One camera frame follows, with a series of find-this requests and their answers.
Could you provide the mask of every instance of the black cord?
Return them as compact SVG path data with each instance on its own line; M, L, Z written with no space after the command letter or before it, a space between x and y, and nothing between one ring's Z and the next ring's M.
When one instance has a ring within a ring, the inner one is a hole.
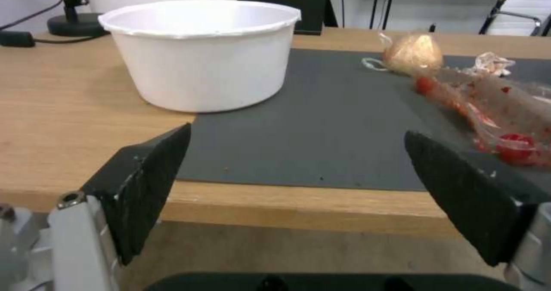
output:
M21 18L21 19L15 21L15 22L12 22L12 23L9 23L9 24L6 24L6 25L2 25L2 26L0 26L0 31L5 30L6 28L11 28L12 26L15 26L15 25L17 25L17 24L20 24L20 23L22 23L22 22L25 22L25 21L27 21L27 20L30 20L30 19L34 18L35 16L37 16L37 15L43 14L44 12L50 11L50 10L54 9L55 7L61 5L62 2L63 2L63 0L59 0L57 3L51 5L51 6L45 8L45 9L43 9L43 10L40 10L40 11L38 11L38 12L35 12L35 13L31 14L31 15L28 15L28 16L26 16L25 18Z
M344 0L341 0L341 14L343 18L343 28L344 28Z
M377 29L380 29L380 28L381 28L382 18L383 18L383 16L384 16L384 5L386 5L386 1L387 1L387 0L383 0L383 1L382 1L381 17L379 18L379 23L377 24Z
M44 39L34 38L34 41L35 42L40 42L40 43L64 44L64 43L77 43L77 42L88 41L88 40L92 40L92 39L99 38L99 37L102 37L102 36L103 35L90 36L90 37L84 37L84 38L79 38L79 39L69 39L69 40L44 40Z

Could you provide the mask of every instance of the white bowl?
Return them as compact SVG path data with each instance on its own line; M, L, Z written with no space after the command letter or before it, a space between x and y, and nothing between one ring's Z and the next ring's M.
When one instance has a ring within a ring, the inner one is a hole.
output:
M258 103L283 85L300 10L234 0L123 7L99 17L140 95L186 112Z

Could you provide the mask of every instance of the red tomato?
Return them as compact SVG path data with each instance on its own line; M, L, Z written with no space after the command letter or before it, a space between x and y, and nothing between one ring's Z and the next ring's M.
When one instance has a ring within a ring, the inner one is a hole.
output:
M515 140L516 142L526 143L526 148L523 149L509 148L503 145L497 145L496 149L498 150L498 156L504 162L512 164L525 162L534 150L534 140L530 136L510 133L505 134L500 138L503 140Z
M415 81L415 89L417 92L426 95L434 88L434 83L429 77L419 77Z

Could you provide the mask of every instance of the wooden table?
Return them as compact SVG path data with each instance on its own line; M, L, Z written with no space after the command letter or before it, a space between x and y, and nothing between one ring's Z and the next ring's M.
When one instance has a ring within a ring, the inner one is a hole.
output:
M551 58L551 38L443 34L446 54ZM295 48L380 51L376 32L327 28ZM118 148L191 122L138 96L110 37L0 48L0 201L49 211ZM456 235L426 192L175 183L163 219L278 228Z

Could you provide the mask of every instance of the gray mat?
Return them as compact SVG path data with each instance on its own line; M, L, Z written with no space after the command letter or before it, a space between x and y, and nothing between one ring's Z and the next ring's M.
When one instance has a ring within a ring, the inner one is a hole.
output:
M242 110L199 115L181 180L345 189L424 190L405 152L406 130L474 150L456 113L412 91L412 80L370 71L376 53L292 50L285 84ZM473 58L447 57L467 67ZM545 60L517 60L515 79L549 81ZM551 174L521 169L539 185Z

